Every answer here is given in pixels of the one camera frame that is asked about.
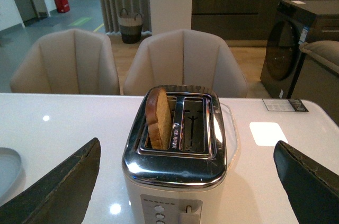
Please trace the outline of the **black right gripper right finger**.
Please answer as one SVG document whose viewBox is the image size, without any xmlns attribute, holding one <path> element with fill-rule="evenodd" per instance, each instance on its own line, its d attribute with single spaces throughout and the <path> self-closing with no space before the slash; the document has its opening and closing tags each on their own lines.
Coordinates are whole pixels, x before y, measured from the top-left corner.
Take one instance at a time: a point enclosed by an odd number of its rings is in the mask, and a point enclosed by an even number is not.
<svg viewBox="0 0 339 224">
<path fill-rule="evenodd" d="M 273 159 L 299 223 L 338 223 L 338 175 L 284 141 Z"/>
</svg>

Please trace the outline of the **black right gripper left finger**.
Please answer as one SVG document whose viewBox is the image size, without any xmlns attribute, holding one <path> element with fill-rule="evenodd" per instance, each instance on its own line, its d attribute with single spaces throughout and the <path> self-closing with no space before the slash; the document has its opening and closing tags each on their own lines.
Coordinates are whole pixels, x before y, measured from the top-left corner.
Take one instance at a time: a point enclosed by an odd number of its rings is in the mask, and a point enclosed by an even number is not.
<svg viewBox="0 0 339 224">
<path fill-rule="evenodd" d="M 28 189 L 1 206 L 1 223 L 82 223 L 100 169 L 93 138 Z"/>
</svg>

